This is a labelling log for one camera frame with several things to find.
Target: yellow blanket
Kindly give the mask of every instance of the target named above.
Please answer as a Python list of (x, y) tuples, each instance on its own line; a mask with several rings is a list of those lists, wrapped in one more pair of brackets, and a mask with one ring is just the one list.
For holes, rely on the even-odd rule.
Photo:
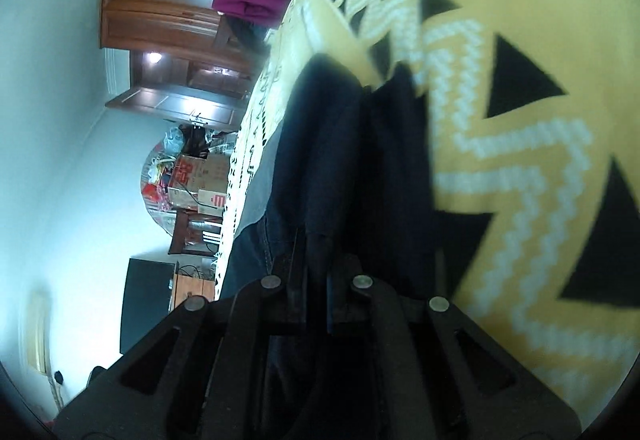
[[(271, 43), (232, 159), (220, 279), (308, 59), (374, 87), (407, 62), (428, 93), (437, 208), (493, 215), (454, 301), (587, 427), (640, 350), (638, 306), (561, 297), (611, 179), (638, 205), (640, 0), (293, 0)], [(510, 95), (527, 82), (531, 99)]]

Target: wooden cabinet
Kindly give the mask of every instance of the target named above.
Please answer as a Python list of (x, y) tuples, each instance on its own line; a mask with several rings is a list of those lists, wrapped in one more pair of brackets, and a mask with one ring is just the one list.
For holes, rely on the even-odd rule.
[(212, 0), (102, 0), (100, 44), (160, 52), (257, 76)]
[(208, 301), (213, 301), (216, 296), (215, 282), (208, 281), (207, 279), (198, 279), (197, 277), (183, 276), (182, 274), (174, 274), (169, 310), (174, 310), (192, 295), (201, 295)]

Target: cardboard box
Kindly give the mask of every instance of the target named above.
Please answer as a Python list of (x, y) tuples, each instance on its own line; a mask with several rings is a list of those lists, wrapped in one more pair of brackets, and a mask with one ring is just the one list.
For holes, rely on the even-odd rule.
[[(206, 160), (180, 155), (169, 181), (169, 201), (174, 207), (222, 216), (228, 175), (229, 157), (226, 155), (210, 155)], [(201, 191), (206, 198), (202, 201)]]

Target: ceiling light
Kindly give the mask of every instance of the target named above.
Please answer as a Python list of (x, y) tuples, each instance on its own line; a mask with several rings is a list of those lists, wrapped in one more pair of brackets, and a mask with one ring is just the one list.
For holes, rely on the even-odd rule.
[(148, 59), (149, 63), (157, 63), (162, 59), (162, 54), (158, 54), (157, 52), (149, 52), (146, 55), (146, 58)]

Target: metal rivet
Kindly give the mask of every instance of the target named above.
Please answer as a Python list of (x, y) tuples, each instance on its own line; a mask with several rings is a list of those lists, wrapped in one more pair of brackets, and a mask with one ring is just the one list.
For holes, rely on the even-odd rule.
[(434, 312), (446, 312), (449, 309), (449, 301), (442, 296), (435, 296), (429, 300), (429, 306)]
[(191, 295), (185, 300), (184, 307), (189, 312), (195, 312), (196, 310), (200, 310), (201, 308), (203, 308), (206, 305), (206, 303), (207, 303), (207, 300), (203, 296)]
[(277, 289), (281, 283), (280, 278), (275, 274), (271, 274), (271, 276), (264, 276), (260, 280), (260, 284), (264, 289)]
[(369, 289), (373, 285), (373, 280), (366, 274), (358, 274), (353, 278), (353, 286), (356, 289)]

